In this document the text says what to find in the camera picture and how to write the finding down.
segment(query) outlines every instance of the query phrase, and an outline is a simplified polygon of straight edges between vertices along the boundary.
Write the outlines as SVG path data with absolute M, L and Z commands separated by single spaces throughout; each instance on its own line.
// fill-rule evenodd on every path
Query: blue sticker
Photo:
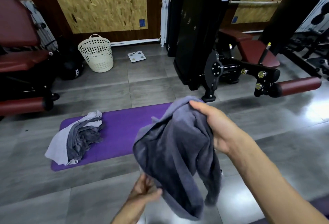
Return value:
M 145 19 L 140 19 L 139 20 L 139 26 L 140 27 L 145 27 Z
M 232 20 L 232 23 L 236 23 L 237 22 L 237 16 L 235 16 Z

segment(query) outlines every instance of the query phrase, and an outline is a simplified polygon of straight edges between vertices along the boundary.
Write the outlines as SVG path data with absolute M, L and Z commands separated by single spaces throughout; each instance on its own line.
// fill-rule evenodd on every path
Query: dark wood wall paneling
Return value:
M 72 34 L 70 26 L 58 4 L 57 0 L 32 0 L 42 14 L 49 29 L 55 37 L 63 35 L 65 38 L 72 39 L 75 43 L 88 38 L 91 33 Z M 108 38 L 111 42 L 136 40 L 136 39 L 155 39 L 160 37 L 161 7 L 162 0 L 147 0 L 147 20 L 148 29 L 135 31 L 101 32 L 102 37 Z M 230 28 L 240 31 L 263 30 L 268 22 L 231 24 L 238 5 L 229 5 L 221 28 Z

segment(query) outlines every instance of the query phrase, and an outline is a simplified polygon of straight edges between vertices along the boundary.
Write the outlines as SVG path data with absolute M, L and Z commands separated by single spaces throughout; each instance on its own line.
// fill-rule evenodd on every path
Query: white plastic basket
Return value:
M 111 42 L 100 35 L 93 34 L 83 40 L 78 49 L 94 72 L 106 72 L 113 67 Z

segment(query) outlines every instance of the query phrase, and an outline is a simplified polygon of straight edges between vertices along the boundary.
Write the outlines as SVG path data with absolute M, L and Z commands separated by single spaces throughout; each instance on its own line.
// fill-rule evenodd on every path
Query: gray tile floor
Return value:
M 143 51 L 131 63 L 127 53 Z M 60 172 L 44 153 L 62 120 L 90 111 L 112 111 L 201 97 L 190 91 L 158 44 L 113 48 L 114 67 L 95 73 L 86 67 L 76 80 L 56 80 L 61 98 L 50 112 L 7 117 L 0 122 L 0 223 L 108 224 L 125 201 L 139 167 L 132 155 Z M 307 74 L 283 56 L 281 81 Z M 211 105 L 247 131 L 307 200 L 329 194 L 329 82 L 320 89 L 282 98 L 253 96 L 255 80 L 220 84 Z M 218 155 L 224 187 L 217 207 L 205 208 L 200 223 L 249 223 L 263 214 L 231 161 Z M 195 177 L 203 194 L 206 190 Z M 140 224 L 191 223 L 175 216 L 163 200 L 146 207 Z

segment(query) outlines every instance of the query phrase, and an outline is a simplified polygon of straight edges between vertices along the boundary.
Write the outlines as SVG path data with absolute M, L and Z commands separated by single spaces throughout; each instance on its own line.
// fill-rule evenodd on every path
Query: metal bolt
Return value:
M 257 83 L 256 86 L 255 86 L 255 88 L 256 88 L 257 90 L 261 90 L 261 89 L 263 88 L 263 85 L 260 84 L 260 83 Z
M 247 74 L 247 72 L 248 72 L 248 70 L 247 70 L 247 69 L 242 69 L 242 70 L 241 70 L 241 74 L 242 74 L 242 75 L 245 75 L 245 74 Z
M 258 75 L 257 75 L 259 78 L 263 78 L 266 76 L 266 72 L 264 71 L 261 71 L 261 72 L 258 72 Z

